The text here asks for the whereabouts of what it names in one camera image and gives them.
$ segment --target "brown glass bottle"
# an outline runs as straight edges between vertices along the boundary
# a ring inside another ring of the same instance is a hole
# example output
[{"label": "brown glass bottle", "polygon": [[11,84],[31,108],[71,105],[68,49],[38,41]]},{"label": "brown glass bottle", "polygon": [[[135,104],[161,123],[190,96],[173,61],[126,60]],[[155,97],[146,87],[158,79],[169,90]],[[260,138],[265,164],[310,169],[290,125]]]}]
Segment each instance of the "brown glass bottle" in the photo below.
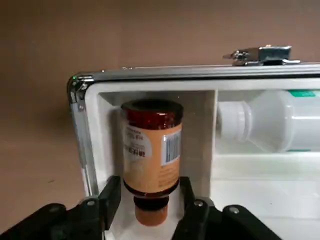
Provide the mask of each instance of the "brown glass bottle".
[{"label": "brown glass bottle", "polygon": [[155,226],[166,219],[169,194],[179,184],[184,109],[161,99],[134,100],[121,108],[124,185],[134,195],[138,221]]}]

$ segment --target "white compartment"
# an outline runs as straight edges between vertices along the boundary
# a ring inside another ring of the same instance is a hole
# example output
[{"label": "white compartment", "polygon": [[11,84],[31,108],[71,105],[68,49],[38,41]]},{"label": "white compartment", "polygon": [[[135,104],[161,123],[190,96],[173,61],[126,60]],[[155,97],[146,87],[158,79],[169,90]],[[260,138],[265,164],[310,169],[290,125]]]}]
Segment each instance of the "white compartment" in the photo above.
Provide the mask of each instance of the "white compartment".
[{"label": "white compartment", "polygon": [[[196,196],[210,197],[219,210],[246,207],[284,240],[320,236],[320,152],[265,153],[250,143],[216,137],[217,101],[249,100],[262,89],[319,88],[318,79],[109,82],[96,83],[85,95],[98,190],[111,175],[122,175],[120,105],[133,99],[170,99],[184,107],[181,176],[190,177]],[[169,201],[160,226],[138,223],[133,196],[122,187],[122,199],[106,233],[107,240],[171,239],[183,215],[179,189]]]}]

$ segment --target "barcode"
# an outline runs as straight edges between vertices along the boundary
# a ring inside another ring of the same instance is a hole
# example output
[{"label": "barcode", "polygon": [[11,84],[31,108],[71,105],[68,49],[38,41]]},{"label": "barcode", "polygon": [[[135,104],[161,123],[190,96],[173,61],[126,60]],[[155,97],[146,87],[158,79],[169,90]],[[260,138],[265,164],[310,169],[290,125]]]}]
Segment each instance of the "barcode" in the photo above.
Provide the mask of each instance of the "barcode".
[{"label": "barcode", "polygon": [[181,151],[181,130],[164,135],[162,138],[162,165],[166,165],[178,157]]}]

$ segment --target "white bottle cap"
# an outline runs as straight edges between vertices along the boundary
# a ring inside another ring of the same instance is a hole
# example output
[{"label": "white bottle cap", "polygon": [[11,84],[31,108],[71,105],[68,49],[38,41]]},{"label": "white bottle cap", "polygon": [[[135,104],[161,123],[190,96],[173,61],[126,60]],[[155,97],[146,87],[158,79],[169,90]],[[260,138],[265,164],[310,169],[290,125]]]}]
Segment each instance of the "white bottle cap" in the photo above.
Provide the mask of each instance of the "white bottle cap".
[{"label": "white bottle cap", "polygon": [[247,140],[252,126],[250,107],[245,101],[218,102],[217,119],[217,128],[223,139]]}]

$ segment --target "beige backdrop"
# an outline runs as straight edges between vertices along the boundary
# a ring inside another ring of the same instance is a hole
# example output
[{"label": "beige backdrop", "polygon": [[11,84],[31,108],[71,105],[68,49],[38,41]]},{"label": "beige backdrop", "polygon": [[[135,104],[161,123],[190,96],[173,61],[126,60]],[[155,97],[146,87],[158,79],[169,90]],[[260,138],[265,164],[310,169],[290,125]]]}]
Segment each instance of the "beige backdrop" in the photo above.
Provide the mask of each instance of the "beige backdrop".
[{"label": "beige backdrop", "polygon": [[236,48],[265,44],[320,59],[318,0],[7,0],[0,11],[0,232],[84,196],[66,97],[72,74],[221,64]]}]

